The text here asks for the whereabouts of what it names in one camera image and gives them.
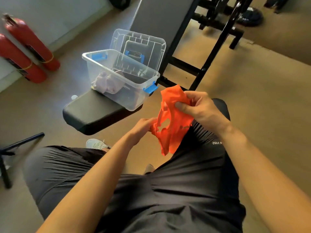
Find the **orange garment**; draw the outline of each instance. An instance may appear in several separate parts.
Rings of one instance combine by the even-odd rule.
[[[190,105],[190,99],[187,98],[179,85],[166,88],[161,91],[161,94],[161,110],[157,121],[150,127],[150,131],[159,139],[162,155],[165,156],[168,152],[175,153],[183,137],[188,132],[193,117],[180,112],[175,107],[177,101]],[[170,120],[170,124],[159,131],[158,127],[166,119]]]

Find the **plastic storage box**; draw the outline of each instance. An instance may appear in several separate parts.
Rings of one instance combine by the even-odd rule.
[[[111,48],[82,54],[92,88],[134,111],[157,89],[164,39],[117,29]]]

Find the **red cylinder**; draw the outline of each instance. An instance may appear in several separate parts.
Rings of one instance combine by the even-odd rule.
[[[52,52],[40,41],[26,23],[8,14],[3,15],[4,27],[21,44],[28,48],[34,56],[51,71],[56,71],[60,67],[60,62],[54,58]]]
[[[3,34],[0,34],[0,56],[13,65],[29,81],[41,83],[46,79],[45,72]]]

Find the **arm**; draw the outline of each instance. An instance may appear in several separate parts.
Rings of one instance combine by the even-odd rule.
[[[141,119],[70,190],[37,233],[93,233],[114,193],[131,148],[154,119]]]
[[[185,93],[192,99],[192,106],[175,106],[220,138],[244,189],[271,232],[311,232],[309,197],[232,126],[206,93]]]

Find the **hand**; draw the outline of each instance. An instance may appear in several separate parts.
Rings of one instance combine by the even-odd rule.
[[[176,102],[175,107],[181,112],[193,116],[206,130],[219,136],[231,125],[231,122],[217,109],[206,92],[185,91],[185,94],[192,99],[191,106]]]
[[[136,145],[140,139],[150,130],[150,126],[155,123],[157,118],[140,119],[138,123],[127,133]]]

